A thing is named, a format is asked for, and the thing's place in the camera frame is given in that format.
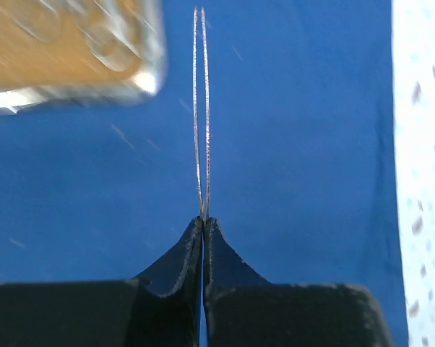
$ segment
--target blurry container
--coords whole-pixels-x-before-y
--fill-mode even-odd
[[[0,113],[51,100],[140,102],[166,68],[160,0],[0,0]]]

